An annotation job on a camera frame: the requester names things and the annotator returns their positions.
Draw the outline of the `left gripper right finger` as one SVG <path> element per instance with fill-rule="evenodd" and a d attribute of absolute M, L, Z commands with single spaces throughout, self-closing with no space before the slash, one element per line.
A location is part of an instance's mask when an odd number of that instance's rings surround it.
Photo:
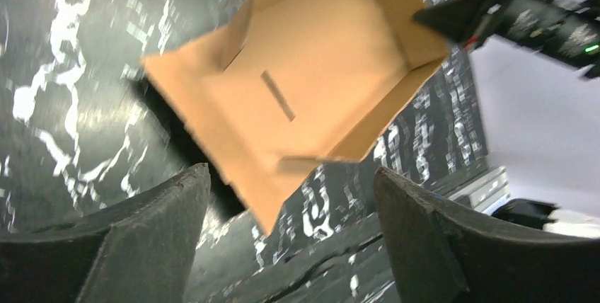
<path fill-rule="evenodd" d="M 381 167 L 374 198 L 402 302 L 598 302 L 599 240 L 476 212 Z"/>

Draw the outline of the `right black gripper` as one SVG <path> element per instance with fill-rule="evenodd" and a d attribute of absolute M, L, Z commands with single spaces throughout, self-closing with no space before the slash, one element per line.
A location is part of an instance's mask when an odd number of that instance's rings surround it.
<path fill-rule="evenodd" d="M 465 50 L 497 35 L 575 69 L 599 68 L 599 0 L 448 0 L 412 19 Z"/>

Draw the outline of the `brown cardboard box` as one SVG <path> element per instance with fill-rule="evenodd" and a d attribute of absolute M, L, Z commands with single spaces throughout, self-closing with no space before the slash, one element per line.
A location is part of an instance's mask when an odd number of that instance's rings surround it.
<path fill-rule="evenodd" d="M 448 55 L 423 0 L 245 0 L 146 56 L 148 79 L 264 234 L 327 161 L 359 162 Z"/>

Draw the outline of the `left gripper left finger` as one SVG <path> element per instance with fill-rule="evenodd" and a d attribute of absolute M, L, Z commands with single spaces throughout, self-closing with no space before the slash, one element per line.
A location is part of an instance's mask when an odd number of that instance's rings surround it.
<path fill-rule="evenodd" d="M 196 164 L 91 215 L 1 234 L 2 302 L 182 302 L 211 177 Z"/>

